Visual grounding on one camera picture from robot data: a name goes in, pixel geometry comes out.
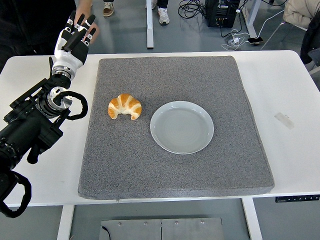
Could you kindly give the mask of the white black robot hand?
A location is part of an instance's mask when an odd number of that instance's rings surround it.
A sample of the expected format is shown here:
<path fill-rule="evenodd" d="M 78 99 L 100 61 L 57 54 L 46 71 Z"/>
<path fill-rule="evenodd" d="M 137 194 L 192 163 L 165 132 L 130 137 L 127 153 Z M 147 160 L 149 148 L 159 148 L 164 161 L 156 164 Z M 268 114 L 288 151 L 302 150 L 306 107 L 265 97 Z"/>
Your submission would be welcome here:
<path fill-rule="evenodd" d="M 81 14 L 76 20 L 76 12 L 72 11 L 56 42 L 54 49 L 56 62 L 52 67 L 54 73 L 61 67 L 75 73 L 85 64 L 89 44 L 96 32 L 93 26 L 95 19 L 96 16 L 93 14 L 87 19 Z"/>

